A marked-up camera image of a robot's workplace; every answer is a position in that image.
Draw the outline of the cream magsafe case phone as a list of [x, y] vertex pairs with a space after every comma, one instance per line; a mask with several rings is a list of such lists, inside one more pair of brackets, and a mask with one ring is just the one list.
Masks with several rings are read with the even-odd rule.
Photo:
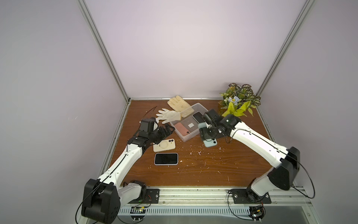
[[155, 153], [173, 150], [175, 148], [176, 148], [176, 145], [175, 145], [174, 139], [163, 140], [159, 144], [153, 145], [153, 151]]

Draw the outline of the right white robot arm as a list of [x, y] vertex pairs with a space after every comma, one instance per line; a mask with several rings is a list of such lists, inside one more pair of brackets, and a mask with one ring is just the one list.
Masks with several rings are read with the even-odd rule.
[[202, 140], [229, 137], [236, 140], [264, 158], [272, 168], [255, 178], [245, 190], [245, 197], [251, 203], [260, 202], [265, 195], [276, 188], [289, 190], [300, 170], [300, 151], [286, 148], [259, 134], [239, 117], [232, 114], [223, 117], [214, 110], [202, 116], [198, 125]]

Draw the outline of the black screen lilac phone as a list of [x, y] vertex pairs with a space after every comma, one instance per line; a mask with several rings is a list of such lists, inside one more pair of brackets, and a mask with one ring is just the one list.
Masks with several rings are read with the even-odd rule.
[[177, 153], [157, 153], [154, 158], [154, 164], [157, 166], [174, 166], [179, 162]]

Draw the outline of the clear plastic storage box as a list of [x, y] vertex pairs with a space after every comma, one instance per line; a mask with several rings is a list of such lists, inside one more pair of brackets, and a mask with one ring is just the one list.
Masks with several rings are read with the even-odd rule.
[[205, 112], [208, 112], [208, 109], [200, 103], [192, 105], [191, 108], [192, 109], [183, 111], [183, 113], [191, 112], [186, 117], [182, 117], [181, 120], [169, 122], [169, 124], [175, 128], [175, 133], [183, 142], [187, 142], [200, 133], [198, 128], [199, 123], [194, 118], [194, 114], [201, 113], [201, 115], [204, 115]]

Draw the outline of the pink case phone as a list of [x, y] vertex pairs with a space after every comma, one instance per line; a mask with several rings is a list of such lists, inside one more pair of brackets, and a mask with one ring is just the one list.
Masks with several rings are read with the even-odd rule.
[[196, 129], [198, 129], [198, 123], [193, 118], [193, 116], [188, 116], [184, 120], [181, 121], [181, 123], [190, 131], [194, 132]]
[[177, 123], [174, 125], [176, 131], [178, 131], [182, 136], [187, 136], [190, 134], [190, 131], [182, 124]]

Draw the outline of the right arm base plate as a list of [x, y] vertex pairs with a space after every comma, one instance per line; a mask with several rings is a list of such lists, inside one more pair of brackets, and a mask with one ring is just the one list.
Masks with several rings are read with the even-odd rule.
[[271, 198], [268, 193], [259, 196], [249, 189], [231, 189], [232, 198], [235, 204], [271, 204]]

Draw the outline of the mint green case phone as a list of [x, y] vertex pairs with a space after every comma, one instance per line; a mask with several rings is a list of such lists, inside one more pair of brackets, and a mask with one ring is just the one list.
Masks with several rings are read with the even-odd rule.
[[211, 137], [210, 130], [205, 122], [199, 123], [198, 129], [200, 132], [200, 138], [203, 141], [205, 147], [213, 147], [217, 145], [216, 139]]

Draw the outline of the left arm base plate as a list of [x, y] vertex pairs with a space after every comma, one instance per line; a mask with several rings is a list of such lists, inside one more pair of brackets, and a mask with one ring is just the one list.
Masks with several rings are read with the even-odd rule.
[[147, 189], [145, 196], [140, 196], [138, 199], [134, 199], [129, 204], [158, 204], [160, 189]]

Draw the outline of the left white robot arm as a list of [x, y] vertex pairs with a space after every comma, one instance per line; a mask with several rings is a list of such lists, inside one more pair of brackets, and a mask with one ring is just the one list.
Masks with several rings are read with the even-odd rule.
[[159, 144], [174, 131], [175, 127], [169, 124], [159, 127], [154, 120], [143, 120], [119, 158], [100, 177], [85, 184], [83, 200], [76, 214], [102, 224], [111, 224], [123, 206], [133, 200], [145, 199], [145, 183], [132, 181], [122, 187], [123, 180], [150, 146]]

